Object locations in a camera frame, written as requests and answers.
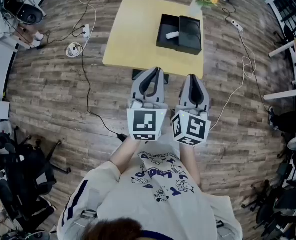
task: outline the hair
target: hair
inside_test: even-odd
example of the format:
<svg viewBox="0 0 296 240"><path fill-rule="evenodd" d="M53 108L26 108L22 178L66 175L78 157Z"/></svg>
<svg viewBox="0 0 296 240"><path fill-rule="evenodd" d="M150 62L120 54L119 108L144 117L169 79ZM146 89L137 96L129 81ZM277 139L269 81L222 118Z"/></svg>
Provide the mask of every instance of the hair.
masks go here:
<svg viewBox="0 0 296 240"><path fill-rule="evenodd" d="M140 237L141 225L130 218L112 221L103 220L95 225L89 224L81 240L135 240Z"/></svg>

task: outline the electrical outlet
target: electrical outlet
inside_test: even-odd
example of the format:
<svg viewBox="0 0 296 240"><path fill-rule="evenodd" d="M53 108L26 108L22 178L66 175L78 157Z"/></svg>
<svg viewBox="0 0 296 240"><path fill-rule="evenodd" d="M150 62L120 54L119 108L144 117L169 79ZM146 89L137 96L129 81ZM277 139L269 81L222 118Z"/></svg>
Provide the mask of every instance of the electrical outlet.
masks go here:
<svg viewBox="0 0 296 240"><path fill-rule="evenodd" d="M83 38L88 38L90 36L89 24L84 25L84 28L82 28L82 32L85 32L85 34L83 34Z"/></svg>
<svg viewBox="0 0 296 240"><path fill-rule="evenodd" d="M242 32L243 31L242 26L240 26L239 23L237 23L234 19L228 17L226 19L226 21L228 21L229 23L231 23L232 25L234 25L238 29L239 32Z"/></svg>

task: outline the black box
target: black box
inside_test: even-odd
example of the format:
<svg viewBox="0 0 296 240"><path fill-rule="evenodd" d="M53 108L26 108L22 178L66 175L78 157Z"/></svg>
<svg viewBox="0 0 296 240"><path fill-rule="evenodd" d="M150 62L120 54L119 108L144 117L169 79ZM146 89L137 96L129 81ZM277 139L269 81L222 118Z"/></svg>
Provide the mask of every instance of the black box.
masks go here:
<svg viewBox="0 0 296 240"><path fill-rule="evenodd" d="M179 37L167 39L166 34L179 32ZM156 45L177 52L198 55L201 52L200 21L185 16L162 14Z"/></svg>

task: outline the wooden floor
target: wooden floor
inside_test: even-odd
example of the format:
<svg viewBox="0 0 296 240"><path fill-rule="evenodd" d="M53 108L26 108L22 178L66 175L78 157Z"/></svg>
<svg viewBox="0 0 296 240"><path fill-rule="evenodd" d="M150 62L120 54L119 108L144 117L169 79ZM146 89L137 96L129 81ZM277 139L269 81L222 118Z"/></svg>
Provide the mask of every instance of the wooden floor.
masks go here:
<svg viewBox="0 0 296 240"><path fill-rule="evenodd" d="M190 4L191 0L168 0ZM262 95L291 88L290 64L283 54L273 58L268 53L276 48L273 35L280 31L272 10L263 0L230 0L236 8L231 16L244 28L244 41L256 55L256 75ZM90 108L101 115L107 127L127 133L126 100L131 88L131 70L102 65L102 57L113 20L121 0L93 0L96 27L84 53L84 65L91 82ZM45 0L47 13L43 31L50 30L49 41L62 39L84 12L76 0ZM211 97L209 119L214 123L229 95L242 82L241 57L246 53L236 29L225 22L225 7L203 8L204 76L203 82ZM94 13L88 12L82 24L93 24ZM10 120L23 135L42 139L46 152L57 140L62 145L53 156L53 163L70 167L70 175L56 173L57 184L48 198L57 211L42 225L49 229L57 223L69 195L85 173L107 161L120 144L104 129L100 120L86 112L88 84L83 76L81 59L69 59L65 48L72 41L83 44L82 38L68 37L42 50L18 52L10 72L6 99L10 104ZM171 75L165 86L165 102L169 107L178 103L184 77ZM292 110L291 98L266 104L277 112ZM255 213L241 209L252 195L251 184L275 177L280 163L277 154L284 144L280 133L267 124L255 79L244 80L243 87L232 96L220 122L209 134L206 144L197 150L202 188L206 193L229 195L235 215L244 230L244 239L259 239L261 230L254 231Z"/></svg>

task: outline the sleeve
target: sleeve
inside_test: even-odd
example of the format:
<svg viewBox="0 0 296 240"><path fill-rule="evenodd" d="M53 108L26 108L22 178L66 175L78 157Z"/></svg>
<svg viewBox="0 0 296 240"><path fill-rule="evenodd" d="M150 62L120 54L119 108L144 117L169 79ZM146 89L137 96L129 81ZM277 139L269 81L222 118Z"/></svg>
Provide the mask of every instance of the sleeve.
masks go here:
<svg viewBox="0 0 296 240"><path fill-rule="evenodd" d="M63 210L57 226L58 240L75 239L78 230L74 222L80 218L82 211L93 210L96 212L105 196L118 183L120 172L110 161L89 171L77 189L70 196Z"/></svg>
<svg viewBox="0 0 296 240"><path fill-rule="evenodd" d="M218 228L218 239L242 240L242 228L234 216L230 197L214 196L206 193L202 193L202 195L208 200L215 219L222 221L224 224L224 227Z"/></svg>

